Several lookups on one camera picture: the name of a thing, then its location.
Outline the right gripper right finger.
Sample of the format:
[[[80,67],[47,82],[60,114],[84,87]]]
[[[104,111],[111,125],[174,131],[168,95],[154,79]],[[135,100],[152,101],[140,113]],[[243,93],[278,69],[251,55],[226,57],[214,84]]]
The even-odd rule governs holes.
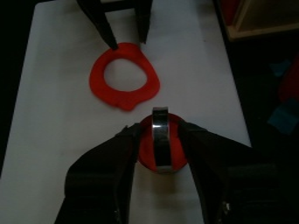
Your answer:
[[[276,166],[244,144],[179,122],[204,224],[283,224]]]

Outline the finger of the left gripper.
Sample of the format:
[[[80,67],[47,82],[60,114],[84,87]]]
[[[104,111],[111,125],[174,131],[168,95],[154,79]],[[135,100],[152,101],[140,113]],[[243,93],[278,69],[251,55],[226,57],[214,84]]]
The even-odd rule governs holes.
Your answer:
[[[154,0],[134,0],[134,2],[139,41],[146,43],[151,24],[151,10]]]
[[[97,29],[103,41],[112,50],[117,49],[116,38],[107,20],[103,4],[99,0],[76,0],[79,7]]]

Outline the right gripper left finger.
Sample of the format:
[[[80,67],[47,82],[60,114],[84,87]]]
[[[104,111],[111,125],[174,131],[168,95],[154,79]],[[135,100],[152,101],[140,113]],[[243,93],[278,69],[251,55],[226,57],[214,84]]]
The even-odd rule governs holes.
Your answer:
[[[128,224],[140,134],[124,127],[72,164],[53,224]]]

